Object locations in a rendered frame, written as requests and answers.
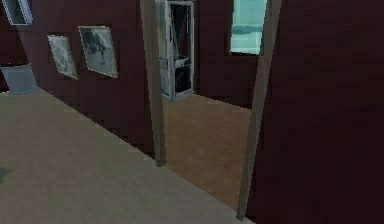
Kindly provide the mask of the grey round bin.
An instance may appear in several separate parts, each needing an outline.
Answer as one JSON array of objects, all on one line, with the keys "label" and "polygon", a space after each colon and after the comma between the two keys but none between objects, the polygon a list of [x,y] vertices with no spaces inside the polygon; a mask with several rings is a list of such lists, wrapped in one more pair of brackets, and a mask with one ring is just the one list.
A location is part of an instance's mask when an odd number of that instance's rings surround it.
[{"label": "grey round bin", "polygon": [[23,95],[36,91],[38,86],[30,64],[0,67],[11,95]]}]

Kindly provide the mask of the small grey framed picture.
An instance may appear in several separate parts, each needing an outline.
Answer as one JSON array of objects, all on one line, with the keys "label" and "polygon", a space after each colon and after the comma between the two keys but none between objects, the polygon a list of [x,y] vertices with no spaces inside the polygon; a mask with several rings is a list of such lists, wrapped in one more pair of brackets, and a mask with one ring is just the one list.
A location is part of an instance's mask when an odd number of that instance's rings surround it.
[{"label": "small grey framed picture", "polygon": [[63,75],[77,79],[78,75],[68,38],[64,36],[48,35],[47,39],[56,65],[56,70]]}]

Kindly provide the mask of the pale turquoise window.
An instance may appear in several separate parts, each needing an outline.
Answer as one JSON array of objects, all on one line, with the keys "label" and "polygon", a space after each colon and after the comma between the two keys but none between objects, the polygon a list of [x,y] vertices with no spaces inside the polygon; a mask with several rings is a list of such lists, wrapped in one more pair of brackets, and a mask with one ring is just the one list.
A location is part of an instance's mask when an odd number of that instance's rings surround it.
[{"label": "pale turquoise window", "polygon": [[233,0],[230,52],[258,55],[267,0]]}]

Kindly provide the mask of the white tall shelf unit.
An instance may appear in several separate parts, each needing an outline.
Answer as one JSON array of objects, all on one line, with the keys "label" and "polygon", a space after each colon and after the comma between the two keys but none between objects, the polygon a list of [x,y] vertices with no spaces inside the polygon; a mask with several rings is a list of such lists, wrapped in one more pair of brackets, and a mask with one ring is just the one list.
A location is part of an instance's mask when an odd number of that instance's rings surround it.
[{"label": "white tall shelf unit", "polygon": [[194,1],[155,0],[161,90],[176,102],[194,93]]}]

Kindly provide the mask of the white framed window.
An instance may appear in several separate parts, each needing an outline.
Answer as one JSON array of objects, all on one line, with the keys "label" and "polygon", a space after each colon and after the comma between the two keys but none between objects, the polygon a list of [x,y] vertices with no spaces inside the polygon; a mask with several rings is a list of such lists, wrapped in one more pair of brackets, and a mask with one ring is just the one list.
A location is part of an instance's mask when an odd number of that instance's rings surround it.
[{"label": "white framed window", "polygon": [[11,25],[31,25],[32,12],[28,0],[1,0]]}]

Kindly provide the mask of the large grey framed picture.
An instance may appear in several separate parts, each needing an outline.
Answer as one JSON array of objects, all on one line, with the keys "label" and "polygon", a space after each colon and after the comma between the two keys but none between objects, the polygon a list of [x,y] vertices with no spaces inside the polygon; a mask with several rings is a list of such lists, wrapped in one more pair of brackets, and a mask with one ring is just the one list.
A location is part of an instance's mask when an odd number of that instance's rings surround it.
[{"label": "large grey framed picture", "polygon": [[87,69],[107,77],[117,78],[117,62],[111,28],[107,26],[79,26],[80,39]]}]

